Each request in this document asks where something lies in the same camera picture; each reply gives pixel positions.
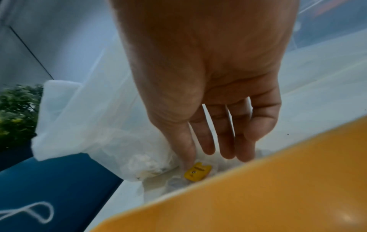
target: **translucent plastic bag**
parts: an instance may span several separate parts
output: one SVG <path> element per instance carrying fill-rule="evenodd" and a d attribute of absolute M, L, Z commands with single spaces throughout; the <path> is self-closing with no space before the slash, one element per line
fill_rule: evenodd
<path fill-rule="evenodd" d="M 124 180 L 178 166 L 174 152 L 146 114 L 116 36 L 84 84 L 44 85 L 32 150 L 37 160 L 88 153 Z"/>

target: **human hand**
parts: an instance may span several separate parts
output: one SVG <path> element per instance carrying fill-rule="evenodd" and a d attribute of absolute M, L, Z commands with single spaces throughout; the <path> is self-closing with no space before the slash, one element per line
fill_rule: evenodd
<path fill-rule="evenodd" d="M 298 0 L 110 2 L 148 116 L 185 166 L 196 155 L 188 123 L 203 151 L 215 152 L 202 104 L 221 155 L 251 160 L 278 120 L 278 71 Z"/>

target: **yellow label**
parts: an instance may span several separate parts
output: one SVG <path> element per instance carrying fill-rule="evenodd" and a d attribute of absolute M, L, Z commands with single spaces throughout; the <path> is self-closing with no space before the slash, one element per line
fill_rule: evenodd
<path fill-rule="evenodd" d="M 201 181 L 209 174 L 211 168 L 211 165 L 204 166 L 201 162 L 198 162 L 187 172 L 185 172 L 184 177 L 193 182 Z"/>

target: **orange object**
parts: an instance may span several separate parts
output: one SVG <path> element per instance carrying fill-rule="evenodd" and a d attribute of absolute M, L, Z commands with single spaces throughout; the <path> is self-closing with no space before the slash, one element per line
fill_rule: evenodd
<path fill-rule="evenodd" d="M 210 173 L 211 168 L 212 166 L 210 165 L 203 165 L 201 162 L 198 162 L 185 172 L 184 177 L 193 182 L 201 181 Z"/>
<path fill-rule="evenodd" d="M 367 231 L 367 118 L 93 230 L 119 231 Z"/>

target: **foliage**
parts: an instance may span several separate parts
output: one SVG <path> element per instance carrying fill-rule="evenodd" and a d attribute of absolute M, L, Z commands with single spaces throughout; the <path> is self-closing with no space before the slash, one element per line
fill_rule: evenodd
<path fill-rule="evenodd" d="M 21 86 L 0 92 L 0 152 L 33 138 L 43 86 Z"/>

